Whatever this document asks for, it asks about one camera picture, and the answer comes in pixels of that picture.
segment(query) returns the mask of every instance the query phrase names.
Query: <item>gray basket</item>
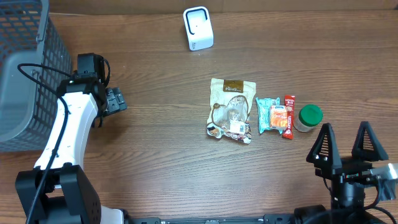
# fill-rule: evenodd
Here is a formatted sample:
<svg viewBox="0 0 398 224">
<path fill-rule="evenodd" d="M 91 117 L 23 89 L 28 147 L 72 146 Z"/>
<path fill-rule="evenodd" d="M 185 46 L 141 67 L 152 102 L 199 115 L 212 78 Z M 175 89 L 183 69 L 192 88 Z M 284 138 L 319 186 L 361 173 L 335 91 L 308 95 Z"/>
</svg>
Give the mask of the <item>gray basket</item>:
<svg viewBox="0 0 398 224">
<path fill-rule="evenodd" d="M 48 0 L 0 1 L 0 151 L 44 149 L 57 113 L 57 98 L 24 77 L 20 63 L 72 72 L 70 55 L 49 19 Z M 24 67 L 56 90 L 66 76 Z"/>
</svg>

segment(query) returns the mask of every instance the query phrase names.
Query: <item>small white box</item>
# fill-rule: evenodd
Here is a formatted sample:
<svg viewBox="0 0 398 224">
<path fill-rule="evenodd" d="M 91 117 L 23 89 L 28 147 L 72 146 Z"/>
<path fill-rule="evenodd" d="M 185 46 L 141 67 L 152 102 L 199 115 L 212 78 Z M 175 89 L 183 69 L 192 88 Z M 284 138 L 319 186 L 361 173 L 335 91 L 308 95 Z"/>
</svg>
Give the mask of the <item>small white box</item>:
<svg viewBox="0 0 398 224">
<path fill-rule="evenodd" d="M 207 8 L 199 6 L 187 9 L 183 17 L 190 50 L 201 50 L 213 46 L 213 29 Z"/>
</svg>

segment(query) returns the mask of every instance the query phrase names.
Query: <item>snack bag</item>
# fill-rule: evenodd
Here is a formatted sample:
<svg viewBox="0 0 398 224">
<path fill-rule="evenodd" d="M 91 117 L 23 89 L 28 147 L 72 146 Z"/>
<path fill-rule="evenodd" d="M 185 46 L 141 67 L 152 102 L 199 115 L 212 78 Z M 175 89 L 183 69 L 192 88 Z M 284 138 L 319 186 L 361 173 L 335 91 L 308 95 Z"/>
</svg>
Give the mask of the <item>snack bag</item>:
<svg viewBox="0 0 398 224">
<path fill-rule="evenodd" d="M 279 106 L 280 99 L 259 99 L 256 98 L 257 101 L 257 108 L 259 112 L 259 132 L 262 134 L 265 130 L 271 130 L 271 119 L 269 117 L 270 113 L 269 110 L 271 106 Z"/>
<path fill-rule="evenodd" d="M 293 117 L 295 96 L 285 95 L 285 107 L 287 110 L 287 129 L 282 135 L 284 138 L 293 139 Z"/>
<path fill-rule="evenodd" d="M 249 144 L 251 130 L 249 113 L 256 84 L 240 80 L 211 79 L 210 115 L 207 134 L 216 138 L 223 135 Z"/>
<path fill-rule="evenodd" d="M 276 129 L 279 134 L 287 128 L 287 111 L 285 106 L 271 106 L 269 110 L 271 129 Z"/>
</svg>

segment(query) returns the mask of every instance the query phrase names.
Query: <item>orange candy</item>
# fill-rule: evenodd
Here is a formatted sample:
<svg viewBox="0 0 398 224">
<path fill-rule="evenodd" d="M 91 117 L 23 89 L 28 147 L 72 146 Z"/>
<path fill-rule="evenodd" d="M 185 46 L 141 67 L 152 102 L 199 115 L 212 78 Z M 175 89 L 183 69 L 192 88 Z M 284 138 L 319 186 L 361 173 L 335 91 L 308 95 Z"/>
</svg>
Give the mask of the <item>orange candy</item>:
<svg viewBox="0 0 398 224">
<path fill-rule="evenodd" d="M 271 106 L 271 128 L 285 130 L 287 128 L 287 110 L 285 106 Z"/>
</svg>

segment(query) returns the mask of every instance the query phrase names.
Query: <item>wooden table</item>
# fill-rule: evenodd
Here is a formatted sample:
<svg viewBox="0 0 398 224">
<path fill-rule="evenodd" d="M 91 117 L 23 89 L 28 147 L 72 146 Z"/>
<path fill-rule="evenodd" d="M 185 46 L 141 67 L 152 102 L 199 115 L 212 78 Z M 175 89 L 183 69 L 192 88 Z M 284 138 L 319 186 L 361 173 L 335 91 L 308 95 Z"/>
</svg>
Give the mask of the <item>wooden table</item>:
<svg viewBox="0 0 398 224">
<path fill-rule="evenodd" d="M 85 172 L 107 207 L 160 218 L 329 207 L 322 179 L 305 162 L 319 128 L 296 131 L 293 141 L 259 135 L 254 103 L 252 143 L 217 141 L 205 131 L 211 78 L 256 82 L 260 98 L 296 95 L 297 109 L 319 105 L 342 156 L 359 123 L 370 121 L 398 162 L 397 11 L 212 14 L 215 44 L 197 52 L 188 50 L 180 14 L 51 18 L 74 62 L 87 52 L 109 60 L 110 86 L 129 105 L 92 129 L 86 148 Z M 0 223 L 24 223 L 14 181 L 39 155 L 0 154 Z M 375 191 L 366 193 L 370 203 Z M 397 201 L 380 206 L 398 217 Z"/>
</svg>

